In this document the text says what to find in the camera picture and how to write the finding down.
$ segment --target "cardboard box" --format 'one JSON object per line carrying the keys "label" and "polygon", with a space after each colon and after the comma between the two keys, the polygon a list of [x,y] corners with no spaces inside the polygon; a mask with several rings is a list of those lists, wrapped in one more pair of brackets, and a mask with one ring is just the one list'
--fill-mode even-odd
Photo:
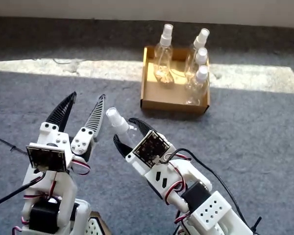
{"label": "cardboard box", "polygon": [[159,83],[153,74],[154,47],[145,47],[143,79],[141,90],[141,108],[166,111],[182,111],[204,114],[210,105],[210,90],[203,98],[200,105],[186,104],[187,92],[184,88],[184,65],[188,50],[185,48],[173,49],[171,75],[175,84],[166,88]]}
{"label": "cardboard box", "polygon": [[111,232],[110,232],[108,226],[106,225],[106,223],[101,218],[99,212],[92,211],[91,214],[90,214],[90,217],[96,217],[96,218],[98,218],[98,220],[100,222],[100,227],[103,229],[104,235],[111,235]]}

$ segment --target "bottle cap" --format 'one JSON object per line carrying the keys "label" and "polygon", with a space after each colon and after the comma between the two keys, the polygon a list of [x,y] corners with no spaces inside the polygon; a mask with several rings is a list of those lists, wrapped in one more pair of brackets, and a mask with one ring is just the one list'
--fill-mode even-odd
{"label": "bottle cap", "polygon": [[199,48],[196,54],[196,63],[198,65],[205,65],[207,62],[207,57],[208,57],[207,49],[204,47]]}
{"label": "bottle cap", "polygon": [[197,82],[205,82],[208,77],[208,67],[205,65],[202,65],[199,67],[197,73],[196,73],[196,81]]}
{"label": "bottle cap", "polygon": [[126,120],[119,114],[118,110],[115,107],[112,107],[106,111],[106,115],[109,118],[113,128],[117,134],[121,134],[127,131],[128,123]]}
{"label": "bottle cap", "polygon": [[194,47],[196,49],[199,49],[205,46],[209,33],[210,32],[208,29],[206,28],[201,29],[199,35],[195,38],[195,41],[194,41]]}
{"label": "bottle cap", "polygon": [[172,31],[173,31],[173,25],[168,23],[165,24],[163,28],[163,33],[160,38],[160,44],[162,46],[168,47],[171,45]]}

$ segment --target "gripper jaw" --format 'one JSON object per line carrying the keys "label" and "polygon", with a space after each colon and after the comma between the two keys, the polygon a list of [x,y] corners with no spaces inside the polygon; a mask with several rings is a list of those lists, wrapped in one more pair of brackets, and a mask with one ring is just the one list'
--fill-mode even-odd
{"label": "gripper jaw", "polygon": [[75,100],[76,92],[73,92],[64,100],[62,100],[57,107],[55,107],[55,109],[47,118],[46,122],[57,125],[59,127],[59,132],[63,132]]}
{"label": "gripper jaw", "polygon": [[97,140],[99,130],[103,120],[103,113],[104,113],[104,100],[105,95],[102,94],[99,96],[97,103],[95,104],[94,109],[89,115],[87,122],[85,123],[85,127],[92,130],[94,132],[94,139]]}

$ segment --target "spray bottle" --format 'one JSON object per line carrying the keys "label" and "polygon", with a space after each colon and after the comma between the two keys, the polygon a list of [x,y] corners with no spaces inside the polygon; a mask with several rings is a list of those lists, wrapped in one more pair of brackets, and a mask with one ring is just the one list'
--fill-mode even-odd
{"label": "spray bottle", "polygon": [[196,55],[200,48],[205,47],[209,33],[210,32],[208,29],[203,28],[190,46],[189,52],[186,57],[184,69],[184,75],[187,80],[190,80],[196,72],[194,72],[194,67],[196,67]]}
{"label": "spray bottle", "polygon": [[106,115],[122,143],[134,148],[143,139],[140,131],[132,124],[127,123],[115,107],[108,109]]}
{"label": "spray bottle", "polygon": [[208,72],[208,67],[202,65],[199,67],[196,75],[190,80],[190,85],[187,89],[189,95],[187,104],[200,105],[202,98],[208,91]]}
{"label": "spray bottle", "polygon": [[154,75],[159,82],[171,82],[170,63],[172,60],[173,49],[171,46],[173,25],[165,24],[160,42],[155,48]]}

